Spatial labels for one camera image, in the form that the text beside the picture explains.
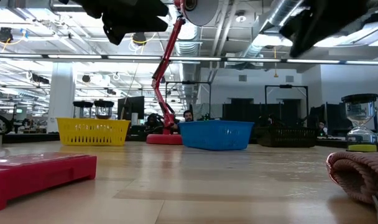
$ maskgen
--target black metal frame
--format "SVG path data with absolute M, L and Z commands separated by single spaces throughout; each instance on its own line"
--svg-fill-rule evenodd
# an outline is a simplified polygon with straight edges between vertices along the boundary
M 210 87 L 210 96 L 209 96 L 209 103 L 210 107 L 208 108 L 208 113 L 211 115 L 211 82 L 195 82 L 195 81 L 182 81 L 182 82 L 165 82 L 165 101 L 167 102 L 168 97 L 168 84 L 170 83 L 180 83 L 182 85 L 196 85 L 196 84 L 207 84 Z
M 308 94 L 308 86 L 293 86 L 293 85 L 266 85 L 265 86 L 265 112 L 268 113 L 268 94 L 267 90 L 268 87 L 279 87 L 279 88 L 304 88 L 306 91 L 306 98 L 307 98 L 307 116 L 309 115 L 309 94 Z

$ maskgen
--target computer monitor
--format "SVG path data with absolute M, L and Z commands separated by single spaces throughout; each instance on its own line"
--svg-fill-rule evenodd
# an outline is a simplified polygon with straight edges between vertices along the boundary
M 145 97 L 136 96 L 118 100 L 118 119 L 121 119 L 121 112 L 124 108 L 123 119 L 131 120 L 131 114 L 137 113 L 138 119 L 145 119 Z

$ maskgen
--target yellow hourglass base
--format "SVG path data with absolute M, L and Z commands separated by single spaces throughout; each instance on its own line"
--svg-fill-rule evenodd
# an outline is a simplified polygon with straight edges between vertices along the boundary
M 360 144 L 348 146 L 349 152 L 377 152 L 377 146 L 372 144 Z

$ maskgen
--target red object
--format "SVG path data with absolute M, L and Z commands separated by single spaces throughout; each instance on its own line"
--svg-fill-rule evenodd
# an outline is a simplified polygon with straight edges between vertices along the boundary
M 0 210 L 10 199 L 95 175 L 96 156 L 47 152 L 0 157 Z
M 182 145 L 180 134 L 150 134 L 146 138 L 147 144 Z
M 170 39 L 168 40 L 167 47 L 165 48 L 165 52 L 160 62 L 159 66 L 157 67 L 154 75 L 153 75 L 153 82 L 152 86 L 154 88 L 154 92 L 156 94 L 157 100 L 160 104 L 160 107 L 163 111 L 164 115 L 164 130 L 163 134 L 170 135 L 170 128 L 174 125 L 174 115 L 171 114 L 167 104 L 165 103 L 163 96 L 159 90 L 161 79 L 164 76 L 168 65 L 170 64 L 170 56 L 172 51 L 174 50 L 175 42 L 177 41 L 178 34 L 181 31 L 182 25 L 184 25 L 185 19 L 183 17 L 177 17 L 177 21 L 174 24 L 173 31 L 171 33 Z

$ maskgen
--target wooden table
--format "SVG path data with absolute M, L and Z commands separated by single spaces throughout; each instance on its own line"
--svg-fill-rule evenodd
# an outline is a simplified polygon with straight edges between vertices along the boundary
M 68 147 L 57 142 L 5 145 L 0 156 L 45 151 L 98 156 L 95 181 L 16 200 L 0 223 L 377 223 L 326 173 L 327 147 L 211 152 L 127 142 Z

